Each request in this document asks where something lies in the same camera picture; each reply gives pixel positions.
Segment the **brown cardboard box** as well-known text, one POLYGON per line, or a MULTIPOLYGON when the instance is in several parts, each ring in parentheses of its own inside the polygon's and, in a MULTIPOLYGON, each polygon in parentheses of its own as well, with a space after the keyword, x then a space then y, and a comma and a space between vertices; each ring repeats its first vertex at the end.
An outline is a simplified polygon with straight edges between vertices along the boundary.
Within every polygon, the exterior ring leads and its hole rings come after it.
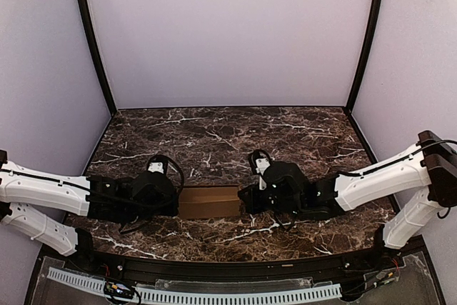
POLYGON ((180 219, 220 219, 240 215, 237 186, 185 187, 179 197, 180 219))

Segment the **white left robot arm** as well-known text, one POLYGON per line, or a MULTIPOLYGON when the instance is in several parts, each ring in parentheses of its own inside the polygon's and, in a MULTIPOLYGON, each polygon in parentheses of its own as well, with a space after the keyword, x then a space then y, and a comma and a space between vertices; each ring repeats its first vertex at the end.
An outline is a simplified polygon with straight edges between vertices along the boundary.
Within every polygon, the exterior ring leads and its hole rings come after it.
POLYGON ((1 152, 1 223, 62 256, 91 254, 91 234, 49 218, 36 206, 125 226, 154 216, 176 216, 183 189, 181 168, 161 154, 152 156, 138 176, 112 179, 27 169, 1 152))

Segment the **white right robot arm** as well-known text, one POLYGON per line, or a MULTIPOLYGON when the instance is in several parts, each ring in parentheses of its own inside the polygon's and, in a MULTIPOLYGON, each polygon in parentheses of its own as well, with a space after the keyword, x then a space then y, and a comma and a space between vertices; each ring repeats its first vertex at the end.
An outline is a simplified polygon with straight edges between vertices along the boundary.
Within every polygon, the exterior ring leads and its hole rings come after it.
POLYGON ((339 171, 309 181, 295 163, 274 161, 257 149, 248 156, 258 182, 238 192, 249 214, 273 211, 303 220, 327 220, 402 191, 415 194, 376 232, 388 251, 403 248, 434 216, 445 218, 456 206, 456 141, 422 131, 401 153, 355 171, 339 171))

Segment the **left green circuit board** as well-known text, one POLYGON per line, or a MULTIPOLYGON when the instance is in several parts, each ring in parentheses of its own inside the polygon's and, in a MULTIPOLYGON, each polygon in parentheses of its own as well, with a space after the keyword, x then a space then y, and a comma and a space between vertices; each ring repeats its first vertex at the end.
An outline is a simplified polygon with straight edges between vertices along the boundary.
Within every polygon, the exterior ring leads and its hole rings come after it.
POLYGON ((112 281, 106 281, 104 284, 104 294, 110 297, 123 299, 132 299, 135 297, 135 291, 128 286, 112 281))

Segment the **green circuit board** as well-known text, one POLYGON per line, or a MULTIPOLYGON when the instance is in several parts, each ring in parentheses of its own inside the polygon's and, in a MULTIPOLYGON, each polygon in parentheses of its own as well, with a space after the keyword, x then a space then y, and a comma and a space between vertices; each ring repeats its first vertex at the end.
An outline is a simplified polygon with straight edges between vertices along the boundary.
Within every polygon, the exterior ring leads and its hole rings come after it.
POLYGON ((398 281, 400 276, 400 270, 387 270, 387 271, 379 271, 371 276, 368 276, 365 280, 365 287, 366 288, 376 288, 380 287, 384 284, 388 284, 392 281, 398 281))
POLYGON ((112 281, 106 281, 104 284, 104 294, 110 297, 123 299, 132 299, 135 297, 135 291, 128 286, 112 281))

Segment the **right green circuit board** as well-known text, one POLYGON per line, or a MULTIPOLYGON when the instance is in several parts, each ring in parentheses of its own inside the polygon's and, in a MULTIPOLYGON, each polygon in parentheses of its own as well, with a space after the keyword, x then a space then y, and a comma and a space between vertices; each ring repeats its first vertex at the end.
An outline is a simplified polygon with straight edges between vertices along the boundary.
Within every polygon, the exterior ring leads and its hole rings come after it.
POLYGON ((368 276, 365 280, 365 287, 366 288, 376 288, 380 287, 384 284, 388 284, 392 281, 398 281, 400 276, 400 270, 387 270, 387 271, 379 271, 371 276, 368 276))

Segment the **black curved front rail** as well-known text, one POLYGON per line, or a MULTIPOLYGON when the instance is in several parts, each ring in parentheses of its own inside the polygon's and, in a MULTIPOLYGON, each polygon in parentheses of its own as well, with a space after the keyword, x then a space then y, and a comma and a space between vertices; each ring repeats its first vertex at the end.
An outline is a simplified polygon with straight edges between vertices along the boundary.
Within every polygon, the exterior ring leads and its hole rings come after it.
POLYGON ((254 283, 297 280, 302 285, 339 284, 342 297, 309 304, 439 304, 433 272, 421 237, 413 238, 396 256, 384 256, 377 265, 366 259, 371 250, 312 259, 273 262, 205 263, 153 261, 101 254, 100 267, 92 271, 75 261, 47 257, 41 275, 46 280, 45 299, 50 304, 109 304, 99 296, 78 291, 47 279, 51 267, 125 281, 129 286, 154 285, 159 279, 199 283, 254 283), (365 287, 365 280, 379 271, 400 270, 398 281, 380 287, 365 287))

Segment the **black left corner post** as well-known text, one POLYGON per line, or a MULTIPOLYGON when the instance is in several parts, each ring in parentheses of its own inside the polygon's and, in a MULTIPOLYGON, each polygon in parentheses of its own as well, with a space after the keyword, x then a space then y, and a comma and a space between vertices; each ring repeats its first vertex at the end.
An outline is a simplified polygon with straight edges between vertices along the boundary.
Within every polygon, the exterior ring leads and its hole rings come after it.
POLYGON ((99 51, 99 45, 96 40, 96 35, 94 31, 94 25, 91 20, 91 14, 89 9, 88 0, 77 0, 79 13, 81 17, 81 23, 83 25, 86 43, 89 48, 89 53, 91 55, 91 60, 94 65, 96 72, 96 77, 101 88, 102 94, 104 96, 105 104, 109 110, 110 116, 113 117, 117 113, 117 108, 115 105, 114 97, 109 86, 108 78, 104 69, 104 65, 101 59, 101 54, 99 51))

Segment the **black corner post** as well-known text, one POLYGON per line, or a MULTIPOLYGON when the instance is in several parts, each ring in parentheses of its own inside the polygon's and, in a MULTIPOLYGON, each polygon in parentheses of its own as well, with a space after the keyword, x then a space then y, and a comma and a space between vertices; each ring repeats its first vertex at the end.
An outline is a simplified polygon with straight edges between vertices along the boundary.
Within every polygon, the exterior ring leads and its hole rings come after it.
POLYGON ((108 78, 104 69, 104 65, 101 59, 101 54, 99 51, 99 45, 96 40, 96 35, 94 31, 94 25, 91 20, 91 14, 89 9, 88 0, 77 0, 79 13, 81 17, 81 23, 83 25, 86 43, 89 48, 89 53, 91 55, 91 60, 94 65, 96 72, 96 77, 101 88, 102 94, 104 96, 105 104, 109 110, 110 116, 113 117, 117 113, 117 108, 115 105, 114 97, 109 86, 108 78))
POLYGON ((356 66, 356 72, 354 74, 353 82, 351 85, 346 105, 344 106, 347 116, 352 115, 354 107, 356 105, 359 91, 361 89, 363 77, 365 75, 366 67, 368 64, 368 58, 371 53, 373 39, 376 33, 378 16, 381 10, 381 2, 382 0, 371 0, 366 30, 363 38, 363 43, 361 46, 361 52, 358 58, 358 63, 356 66))

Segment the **black right corner post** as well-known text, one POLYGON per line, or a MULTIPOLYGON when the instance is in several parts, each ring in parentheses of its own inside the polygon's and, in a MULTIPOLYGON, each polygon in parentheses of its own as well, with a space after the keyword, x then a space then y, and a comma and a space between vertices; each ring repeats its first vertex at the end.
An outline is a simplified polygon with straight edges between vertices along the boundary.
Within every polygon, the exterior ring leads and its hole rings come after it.
POLYGON ((381 10, 381 2, 382 0, 371 0, 366 30, 363 38, 363 43, 361 46, 361 52, 358 58, 358 63, 356 66, 356 72, 354 74, 353 82, 351 85, 346 105, 344 106, 347 116, 352 115, 354 107, 356 105, 359 91, 361 89, 363 77, 365 75, 366 67, 368 64, 368 58, 371 53, 373 39, 376 33, 378 16, 381 10))

